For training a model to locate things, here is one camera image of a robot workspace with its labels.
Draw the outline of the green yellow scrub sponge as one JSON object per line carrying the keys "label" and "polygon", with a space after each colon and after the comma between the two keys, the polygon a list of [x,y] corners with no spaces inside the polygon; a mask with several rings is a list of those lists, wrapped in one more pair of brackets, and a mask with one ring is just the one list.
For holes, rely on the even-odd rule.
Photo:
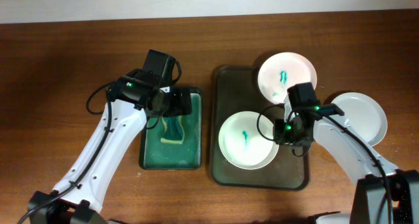
{"label": "green yellow scrub sponge", "polygon": [[162,143],[182,144],[185,139],[185,131],[182,125],[182,116],[164,117],[162,119],[164,133],[160,139]]}

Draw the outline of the cream white plate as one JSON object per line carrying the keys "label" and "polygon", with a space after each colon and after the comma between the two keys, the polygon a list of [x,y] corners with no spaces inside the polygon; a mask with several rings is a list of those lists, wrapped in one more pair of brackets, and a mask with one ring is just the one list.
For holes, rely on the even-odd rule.
{"label": "cream white plate", "polygon": [[244,170],[257,170],[272,162],[279,151],[273,137],[273,123],[253,111],[231,115],[222,124],[219,148],[231,164]]}

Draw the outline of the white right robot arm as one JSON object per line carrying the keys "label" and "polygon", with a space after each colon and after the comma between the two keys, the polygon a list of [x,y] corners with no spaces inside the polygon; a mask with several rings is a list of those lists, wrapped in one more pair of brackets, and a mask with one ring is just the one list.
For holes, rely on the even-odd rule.
{"label": "white right robot arm", "polygon": [[349,125],[336,105],[294,108],[274,123],[274,141],[292,148],[317,142],[355,183],[352,211],[314,215],[312,223],[418,223],[418,171],[402,171]]}

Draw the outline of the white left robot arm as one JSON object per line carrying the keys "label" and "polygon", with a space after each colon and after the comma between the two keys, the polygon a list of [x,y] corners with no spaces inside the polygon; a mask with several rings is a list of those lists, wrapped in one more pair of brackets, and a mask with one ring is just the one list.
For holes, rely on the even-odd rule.
{"label": "white left robot arm", "polygon": [[19,222],[105,223],[100,212],[108,186],[127,148],[155,117],[189,115],[188,88],[166,74],[136,70],[105,84],[101,120],[76,162],[49,194],[37,191]]}

